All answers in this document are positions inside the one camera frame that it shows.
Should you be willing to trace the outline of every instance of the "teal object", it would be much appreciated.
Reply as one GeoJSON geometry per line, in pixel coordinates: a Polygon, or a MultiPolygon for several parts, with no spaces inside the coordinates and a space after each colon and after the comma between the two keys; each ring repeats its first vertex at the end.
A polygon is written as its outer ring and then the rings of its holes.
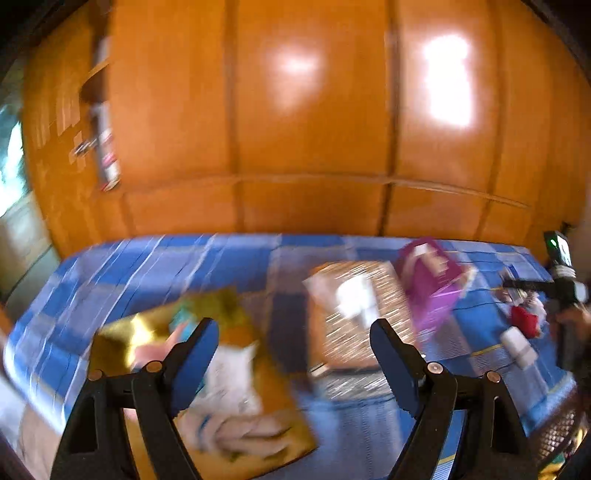
{"type": "Polygon", "coordinates": [[[173,333],[179,325],[185,322],[187,325],[181,332],[180,342],[186,342],[194,332],[195,328],[197,328],[198,324],[197,317],[185,305],[183,305],[168,324],[168,331],[173,333]]]}

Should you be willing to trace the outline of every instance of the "bed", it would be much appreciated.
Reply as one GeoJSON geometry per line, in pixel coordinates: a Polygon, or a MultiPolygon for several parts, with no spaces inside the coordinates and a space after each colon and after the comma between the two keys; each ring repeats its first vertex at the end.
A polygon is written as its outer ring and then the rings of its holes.
{"type": "MultiPolygon", "coordinates": [[[[307,235],[159,236],[98,245],[66,259],[9,336],[6,371],[41,417],[60,433],[85,380],[94,332],[105,323],[173,301],[187,291],[233,285],[243,307],[294,385],[306,371],[306,292],[310,270],[338,260],[394,260],[404,238],[307,235]]],[[[555,412],[574,388],[556,367],[547,327],[532,340],[539,354],[523,371],[499,344],[507,306],[491,295],[498,271],[549,279],[521,247],[441,241],[458,262],[478,274],[453,314],[424,345],[426,360],[452,373],[480,376],[496,370],[507,384],[526,433],[555,412]]],[[[414,420],[393,397],[329,403],[298,390],[298,400],[320,447],[269,477],[374,479],[387,476],[414,420]]],[[[463,413],[454,414],[436,478],[447,478],[463,413]]]]}

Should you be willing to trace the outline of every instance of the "screw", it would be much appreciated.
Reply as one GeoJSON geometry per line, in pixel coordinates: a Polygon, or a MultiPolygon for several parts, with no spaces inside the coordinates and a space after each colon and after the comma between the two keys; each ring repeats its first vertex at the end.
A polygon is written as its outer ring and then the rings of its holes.
{"type": "Polygon", "coordinates": [[[155,374],[156,372],[160,372],[162,370],[162,362],[158,362],[154,360],[146,365],[146,370],[151,374],[155,374]]]}
{"type": "Polygon", "coordinates": [[[501,381],[501,376],[497,372],[488,372],[486,377],[493,383],[498,383],[501,381]]]}
{"type": "Polygon", "coordinates": [[[430,364],[427,365],[427,370],[429,370],[432,374],[442,374],[443,373],[443,367],[438,364],[437,362],[431,362],[430,364]]]}
{"type": "Polygon", "coordinates": [[[96,380],[100,380],[103,377],[103,372],[101,370],[92,370],[88,373],[88,380],[94,382],[96,380]]]}

